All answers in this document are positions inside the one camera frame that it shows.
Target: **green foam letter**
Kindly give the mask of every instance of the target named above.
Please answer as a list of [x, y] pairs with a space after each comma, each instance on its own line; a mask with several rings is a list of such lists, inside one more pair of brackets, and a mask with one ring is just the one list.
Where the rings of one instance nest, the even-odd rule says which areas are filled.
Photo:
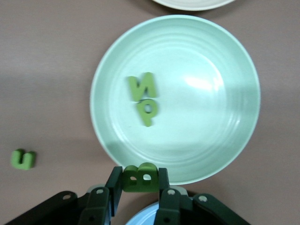
[[16, 169], [29, 170], [34, 166], [35, 158], [35, 152], [25, 153], [23, 149], [17, 149], [11, 154], [11, 165]]
[[138, 168], [129, 165], [122, 174], [122, 186], [125, 192], [157, 192], [158, 169], [152, 163], [143, 163]]
[[145, 126], [150, 127], [152, 125], [151, 118], [155, 117], [158, 113], [158, 106], [156, 102], [152, 99], [145, 99], [142, 102], [136, 104], [136, 107]]
[[129, 80], [131, 95], [135, 102], [140, 101], [143, 97], [144, 92], [146, 91], [150, 98], [156, 97], [156, 91], [155, 91], [154, 79], [152, 73], [150, 72], [145, 73], [141, 82], [138, 82], [135, 76], [130, 76], [128, 80]]

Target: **plate rim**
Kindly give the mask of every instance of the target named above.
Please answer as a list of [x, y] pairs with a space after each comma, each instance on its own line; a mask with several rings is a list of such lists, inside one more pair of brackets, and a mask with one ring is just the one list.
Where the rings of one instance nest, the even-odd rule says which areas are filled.
[[219, 3], [219, 4], [213, 4], [210, 6], [206, 6], [206, 7], [181, 7], [175, 4], [170, 4], [170, 3], [166, 3], [164, 0], [152, 0], [158, 4], [161, 4], [163, 6], [169, 7], [169, 8], [174, 8], [174, 9], [179, 9], [179, 10], [185, 10], [185, 11], [204, 11], [204, 10], [209, 10], [209, 9], [214, 9], [214, 8], [218, 8], [218, 7], [222, 7], [224, 5], [227, 5], [235, 0], [224, 0], [223, 2]]

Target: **light green plate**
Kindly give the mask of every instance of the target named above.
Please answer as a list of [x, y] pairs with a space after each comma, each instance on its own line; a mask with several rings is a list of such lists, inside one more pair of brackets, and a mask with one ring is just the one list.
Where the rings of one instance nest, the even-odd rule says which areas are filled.
[[[128, 77], [153, 74], [158, 109], [146, 127]], [[147, 99], [147, 92], [141, 100]], [[214, 175], [244, 149], [255, 128], [260, 88], [241, 43], [213, 22], [168, 15], [124, 33], [104, 55], [92, 83], [94, 129], [119, 165], [166, 167], [170, 183]]]

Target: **bowl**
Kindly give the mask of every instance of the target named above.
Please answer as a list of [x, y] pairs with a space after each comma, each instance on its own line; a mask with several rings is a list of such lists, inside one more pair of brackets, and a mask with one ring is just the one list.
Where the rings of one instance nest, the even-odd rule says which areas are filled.
[[227, 30], [189, 15], [145, 21], [119, 37], [92, 82], [90, 113], [107, 154], [150, 162], [170, 184], [203, 180], [245, 148], [260, 108], [255, 66]]

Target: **white plate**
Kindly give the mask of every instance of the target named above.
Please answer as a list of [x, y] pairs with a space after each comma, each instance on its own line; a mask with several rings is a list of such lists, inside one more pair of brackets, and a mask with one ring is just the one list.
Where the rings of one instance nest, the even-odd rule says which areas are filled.
[[200, 11], [224, 6], [234, 0], [153, 0], [161, 5], [187, 10]]

